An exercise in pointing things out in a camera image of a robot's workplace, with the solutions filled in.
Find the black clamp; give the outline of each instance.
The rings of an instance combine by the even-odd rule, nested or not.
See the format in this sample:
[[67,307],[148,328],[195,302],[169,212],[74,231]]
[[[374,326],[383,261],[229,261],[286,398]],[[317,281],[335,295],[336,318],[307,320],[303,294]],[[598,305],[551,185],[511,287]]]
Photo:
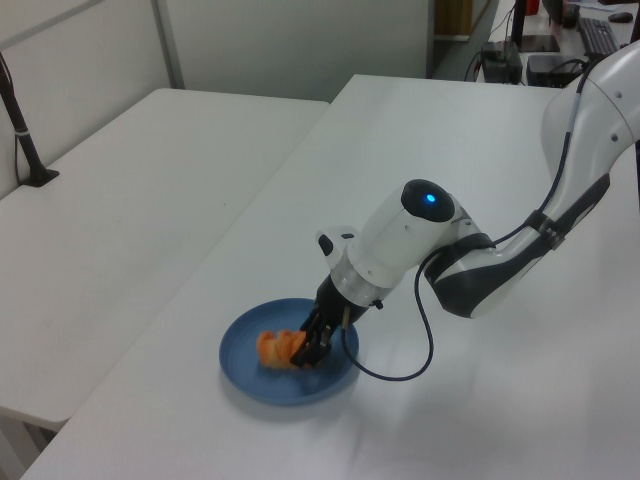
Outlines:
[[556,222],[538,210],[534,210],[524,224],[536,230],[547,241],[551,250],[557,249],[564,242],[566,232]]

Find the computer monitor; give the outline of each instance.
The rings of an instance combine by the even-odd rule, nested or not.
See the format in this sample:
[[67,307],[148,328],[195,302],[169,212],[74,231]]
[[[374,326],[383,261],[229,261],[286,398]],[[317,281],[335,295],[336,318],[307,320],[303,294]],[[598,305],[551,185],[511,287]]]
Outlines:
[[521,52],[559,52],[560,46],[553,35],[522,35],[526,12],[527,0],[516,0],[513,7],[511,41],[516,44],[518,50]]

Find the floor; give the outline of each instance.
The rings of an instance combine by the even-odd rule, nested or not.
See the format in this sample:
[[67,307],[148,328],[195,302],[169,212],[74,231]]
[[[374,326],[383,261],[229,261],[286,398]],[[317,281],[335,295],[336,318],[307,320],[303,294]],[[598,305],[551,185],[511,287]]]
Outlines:
[[433,78],[463,81],[464,75],[480,45],[489,38],[499,0],[491,0],[466,42],[434,41]]

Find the blue plate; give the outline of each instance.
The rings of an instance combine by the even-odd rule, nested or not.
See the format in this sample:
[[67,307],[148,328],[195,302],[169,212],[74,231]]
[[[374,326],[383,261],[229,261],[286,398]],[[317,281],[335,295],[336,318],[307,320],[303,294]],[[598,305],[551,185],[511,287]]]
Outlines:
[[[307,319],[313,301],[306,298],[274,300],[242,314],[227,329],[220,342],[220,366],[240,391],[264,403],[301,405],[327,398],[345,387],[355,376],[338,333],[333,348],[322,364],[312,369],[277,370],[260,365],[256,340],[264,330],[298,330]],[[349,350],[358,354],[358,334],[347,330]]]

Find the keyboard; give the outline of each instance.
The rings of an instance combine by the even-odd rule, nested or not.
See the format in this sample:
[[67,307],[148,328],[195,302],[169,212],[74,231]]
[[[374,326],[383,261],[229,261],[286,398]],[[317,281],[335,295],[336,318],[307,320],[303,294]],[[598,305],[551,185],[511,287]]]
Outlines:
[[609,22],[580,17],[578,31],[586,49],[585,55],[590,59],[606,57],[619,49],[618,41],[611,31]]

